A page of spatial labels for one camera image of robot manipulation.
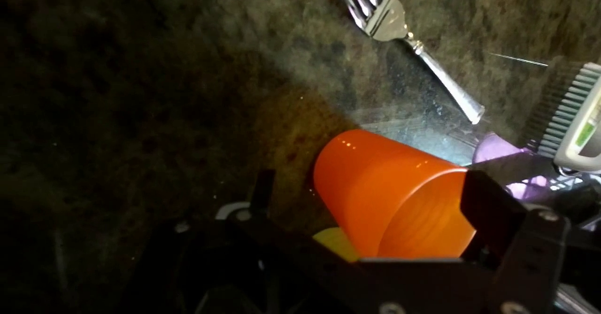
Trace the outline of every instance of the orange cup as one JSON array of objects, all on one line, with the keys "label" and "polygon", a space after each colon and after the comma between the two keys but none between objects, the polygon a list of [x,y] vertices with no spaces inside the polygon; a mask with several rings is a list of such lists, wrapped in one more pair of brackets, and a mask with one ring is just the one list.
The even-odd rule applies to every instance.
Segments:
[{"label": "orange cup", "polygon": [[364,130],[322,150],[315,188],[362,257],[457,258],[474,228],[459,209],[466,168]]}]

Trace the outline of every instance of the fork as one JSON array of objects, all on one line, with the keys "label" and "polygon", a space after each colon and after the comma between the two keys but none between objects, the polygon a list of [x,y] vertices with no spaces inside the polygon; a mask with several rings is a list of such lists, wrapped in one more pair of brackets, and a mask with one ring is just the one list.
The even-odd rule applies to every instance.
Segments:
[{"label": "fork", "polygon": [[485,107],[462,89],[438,62],[427,53],[423,42],[416,40],[405,23],[405,10],[399,0],[344,0],[354,23],[375,40],[388,42],[402,39],[440,79],[464,115],[477,124]]}]

